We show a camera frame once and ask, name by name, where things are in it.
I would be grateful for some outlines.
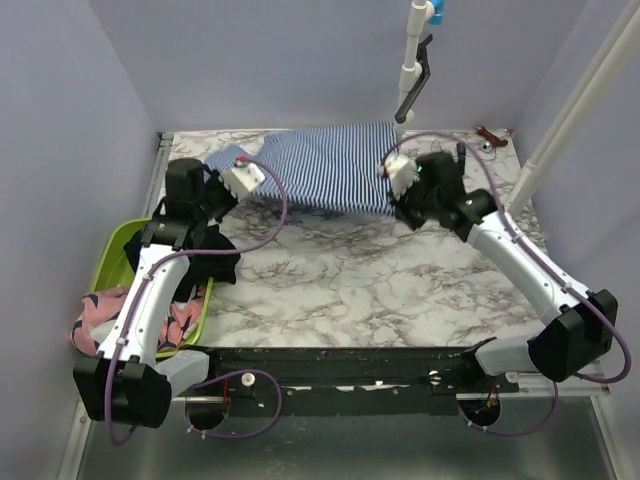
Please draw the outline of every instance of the screw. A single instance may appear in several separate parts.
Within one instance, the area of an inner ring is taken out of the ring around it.
[[[253,373],[247,372],[244,375],[242,375],[242,378],[240,379],[240,381],[242,382],[242,385],[244,385],[245,387],[251,387],[254,383],[256,383],[256,376]]]
[[[507,382],[509,383],[518,383],[518,372],[507,372],[505,374],[505,377],[507,378]]]

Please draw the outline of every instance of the pink patterned cloth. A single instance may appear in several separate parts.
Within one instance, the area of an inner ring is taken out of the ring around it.
[[[71,343],[77,350],[91,356],[96,354],[115,324],[128,293],[129,287],[115,287],[82,298],[82,313],[71,330]],[[158,352],[174,350],[184,344],[200,321],[205,293],[206,287],[200,286],[187,303],[171,304],[158,338]]]

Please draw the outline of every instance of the cable tie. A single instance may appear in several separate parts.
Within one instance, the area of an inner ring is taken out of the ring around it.
[[[522,237],[524,237],[524,233],[522,233],[522,230],[520,230],[513,236],[513,238],[511,238],[511,241],[513,243],[518,243]]]

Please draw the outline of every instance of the black cloth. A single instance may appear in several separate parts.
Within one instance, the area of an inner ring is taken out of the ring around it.
[[[124,246],[129,265],[135,272],[138,269],[140,250],[142,249],[142,229],[133,234]],[[218,225],[207,227],[204,240],[199,247],[202,250],[235,250],[235,245],[220,233]],[[216,282],[235,285],[236,264],[240,261],[240,254],[234,255],[196,255],[190,258],[189,270],[182,277],[182,281],[173,296],[174,302],[188,302],[194,286],[206,284],[209,277]]]

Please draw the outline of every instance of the blue valve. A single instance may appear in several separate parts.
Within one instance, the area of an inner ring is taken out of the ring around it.
[[[444,18],[444,4],[446,0],[431,0],[436,9],[436,13],[429,20],[429,25],[441,25]]]

